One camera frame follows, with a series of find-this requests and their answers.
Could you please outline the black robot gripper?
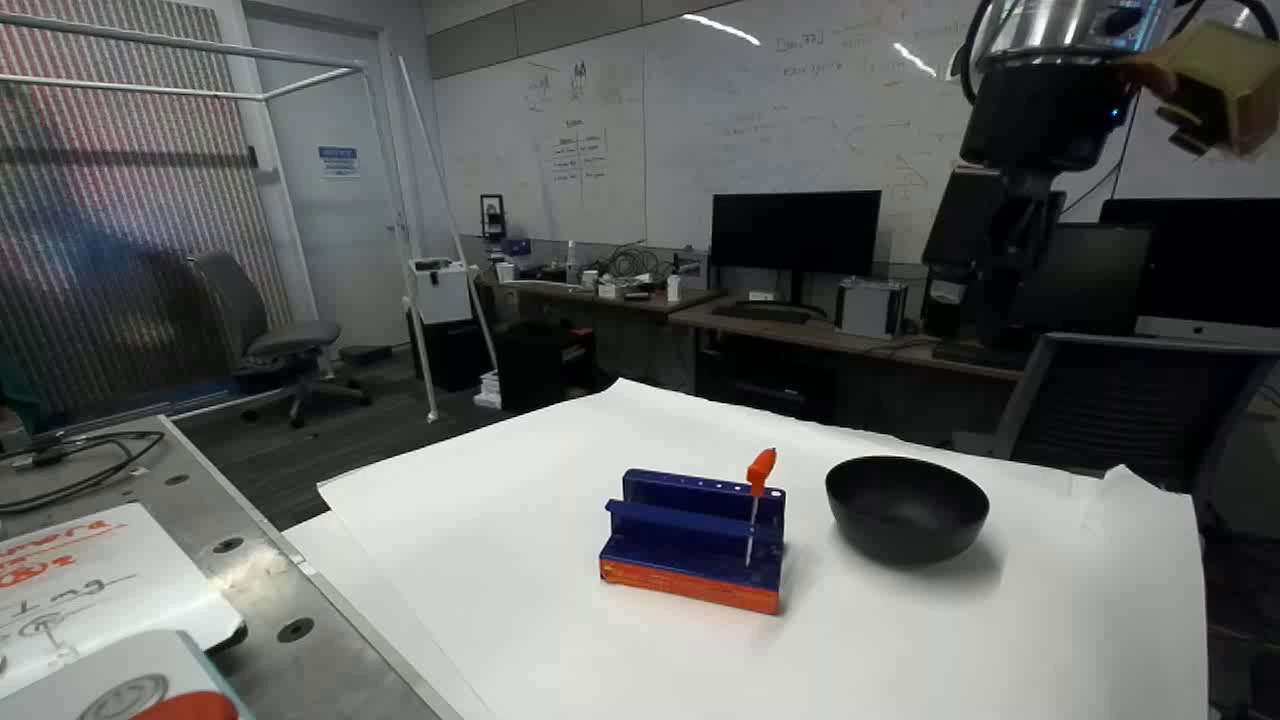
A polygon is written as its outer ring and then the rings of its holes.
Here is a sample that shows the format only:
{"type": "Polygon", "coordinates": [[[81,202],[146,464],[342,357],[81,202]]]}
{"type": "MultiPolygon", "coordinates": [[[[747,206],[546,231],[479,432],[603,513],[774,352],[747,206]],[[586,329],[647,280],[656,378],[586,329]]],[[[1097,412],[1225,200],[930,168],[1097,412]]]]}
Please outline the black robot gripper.
{"type": "MultiPolygon", "coordinates": [[[[1005,174],[1090,170],[1129,114],[1129,104],[1132,84],[1114,63],[995,63],[981,74],[962,155],[1005,174]]],[[[984,343],[995,343],[1005,330],[1022,280],[1022,231],[1023,269],[1035,269],[1061,206],[1066,190],[1044,190],[1027,202],[1012,188],[1002,188],[981,269],[984,343]]]]}

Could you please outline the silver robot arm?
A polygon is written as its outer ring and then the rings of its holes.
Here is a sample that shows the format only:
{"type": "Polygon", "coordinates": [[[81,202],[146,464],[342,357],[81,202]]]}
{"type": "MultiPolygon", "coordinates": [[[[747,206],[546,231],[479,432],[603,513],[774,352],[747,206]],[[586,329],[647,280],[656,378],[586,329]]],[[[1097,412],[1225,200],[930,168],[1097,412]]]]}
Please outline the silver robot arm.
{"type": "Polygon", "coordinates": [[[1125,59],[1160,40],[1179,0],[981,0],[956,71],[967,96],[962,155],[1002,174],[972,261],[964,318],[981,343],[1012,343],[1012,298],[1061,221],[1053,184],[1090,170],[1132,106],[1125,59]]]}

